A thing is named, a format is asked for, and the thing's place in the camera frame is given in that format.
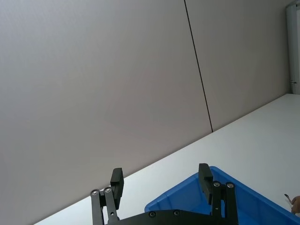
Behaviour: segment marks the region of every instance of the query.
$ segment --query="white table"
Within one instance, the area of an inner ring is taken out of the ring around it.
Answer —
[[[299,161],[300,96],[286,94],[126,177],[118,216],[143,213],[147,203],[196,173],[200,162],[219,167],[290,210],[284,193],[300,195]],[[36,225],[56,224],[92,225],[90,197]]]

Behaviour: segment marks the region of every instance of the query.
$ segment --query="blue container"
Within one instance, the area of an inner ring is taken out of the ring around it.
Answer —
[[[211,166],[215,180],[235,184],[236,201],[240,225],[300,225],[300,218],[279,205],[248,188],[220,169]],[[156,210],[185,210],[203,214],[210,213],[204,193],[198,181],[198,174],[163,193],[145,207],[145,212]]]

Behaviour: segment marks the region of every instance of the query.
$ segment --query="screw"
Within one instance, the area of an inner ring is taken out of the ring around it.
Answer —
[[[111,189],[110,187],[108,187],[108,188],[106,188],[104,191],[105,191],[106,193],[109,193],[111,190],[112,190],[112,189]]]
[[[215,186],[215,187],[219,187],[219,186],[220,186],[220,183],[216,181],[216,182],[214,182],[214,186]]]
[[[180,214],[180,212],[178,210],[174,211],[174,215],[178,216]]]
[[[149,217],[154,218],[155,216],[156,216],[155,212],[152,211],[152,212],[149,213]]]
[[[232,183],[228,183],[228,184],[227,184],[227,187],[229,187],[229,188],[233,188],[233,187],[234,187],[234,185],[233,185]]]

